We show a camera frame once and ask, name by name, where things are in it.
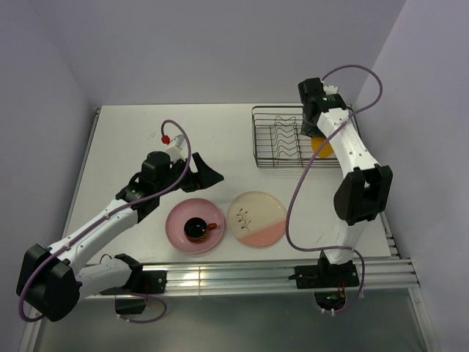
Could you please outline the yellow bowl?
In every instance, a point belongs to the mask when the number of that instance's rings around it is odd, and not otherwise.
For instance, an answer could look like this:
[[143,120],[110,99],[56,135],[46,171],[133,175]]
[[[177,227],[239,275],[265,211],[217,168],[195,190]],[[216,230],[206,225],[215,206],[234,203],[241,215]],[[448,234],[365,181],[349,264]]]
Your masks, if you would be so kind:
[[333,148],[322,136],[311,137],[311,148],[315,158],[329,158],[333,155]]

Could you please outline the orange and black teacup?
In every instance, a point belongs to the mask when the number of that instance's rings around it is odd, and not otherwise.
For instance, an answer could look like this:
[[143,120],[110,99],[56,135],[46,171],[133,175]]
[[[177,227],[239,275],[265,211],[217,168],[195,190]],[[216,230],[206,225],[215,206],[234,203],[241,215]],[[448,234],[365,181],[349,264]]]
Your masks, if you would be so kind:
[[212,230],[218,227],[216,223],[207,223],[204,219],[193,217],[186,221],[183,232],[191,243],[202,243],[208,238]]

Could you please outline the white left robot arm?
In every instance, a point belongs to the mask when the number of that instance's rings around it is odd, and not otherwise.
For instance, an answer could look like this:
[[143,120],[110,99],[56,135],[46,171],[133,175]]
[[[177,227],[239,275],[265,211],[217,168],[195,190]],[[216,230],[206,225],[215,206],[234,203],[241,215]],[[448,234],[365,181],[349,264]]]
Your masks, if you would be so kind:
[[104,264],[88,261],[117,236],[142,222],[176,190],[191,193],[214,186],[224,176],[208,166],[198,153],[171,159],[166,152],[151,152],[128,184],[105,209],[66,238],[43,247],[35,244],[24,257],[16,293],[18,313],[29,323],[24,304],[52,322],[68,315],[89,296],[111,290],[137,295],[143,283],[143,266],[126,254]]

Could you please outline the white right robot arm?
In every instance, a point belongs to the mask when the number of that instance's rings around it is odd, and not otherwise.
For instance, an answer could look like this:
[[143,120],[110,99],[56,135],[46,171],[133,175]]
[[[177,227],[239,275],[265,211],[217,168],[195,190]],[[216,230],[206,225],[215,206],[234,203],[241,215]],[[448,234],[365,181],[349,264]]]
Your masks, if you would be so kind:
[[320,78],[308,78],[298,84],[298,91],[303,104],[300,133],[313,139],[322,137],[332,148],[343,174],[333,196],[333,248],[325,250],[328,261],[317,268],[318,280],[331,286],[341,279],[340,265],[352,259],[353,249],[369,222],[385,210],[393,172],[367,150],[336,88],[325,86]]

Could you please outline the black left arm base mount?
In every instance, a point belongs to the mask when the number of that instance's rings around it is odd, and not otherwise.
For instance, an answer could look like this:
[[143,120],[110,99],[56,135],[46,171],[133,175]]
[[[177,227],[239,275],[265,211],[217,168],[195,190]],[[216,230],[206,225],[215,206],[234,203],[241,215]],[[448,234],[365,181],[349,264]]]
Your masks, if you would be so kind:
[[134,288],[118,288],[116,296],[128,295],[130,298],[116,298],[114,310],[118,315],[140,315],[147,308],[167,310],[165,301],[159,295],[166,290],[166,271],[143,271]]

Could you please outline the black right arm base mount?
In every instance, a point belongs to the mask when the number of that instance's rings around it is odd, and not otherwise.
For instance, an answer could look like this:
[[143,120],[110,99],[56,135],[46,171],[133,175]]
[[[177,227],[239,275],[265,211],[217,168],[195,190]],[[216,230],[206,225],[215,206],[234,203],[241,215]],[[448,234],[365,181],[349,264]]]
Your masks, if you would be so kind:
[[345,289],[359,287],[360,281],[356,266],[351,260],[345,264],[331,264],[322,255],[316,265],[298,265],[294,267],[294,274],[288,277],[293,280],[296,288],[329,289],[327,292],[315,293],[318,306],[325,310],[344,308],[347,300]]

